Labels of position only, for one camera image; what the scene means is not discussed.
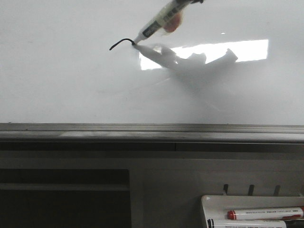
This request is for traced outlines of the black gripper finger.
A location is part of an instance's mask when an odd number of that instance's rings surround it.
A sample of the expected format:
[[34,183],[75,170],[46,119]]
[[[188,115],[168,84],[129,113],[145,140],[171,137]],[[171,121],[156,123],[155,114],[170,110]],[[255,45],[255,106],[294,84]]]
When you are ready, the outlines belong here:
[[202,4],[204,2],[204,0],[191,0],[190,3],[191,4],[195,4],[195,3],[200,3]]

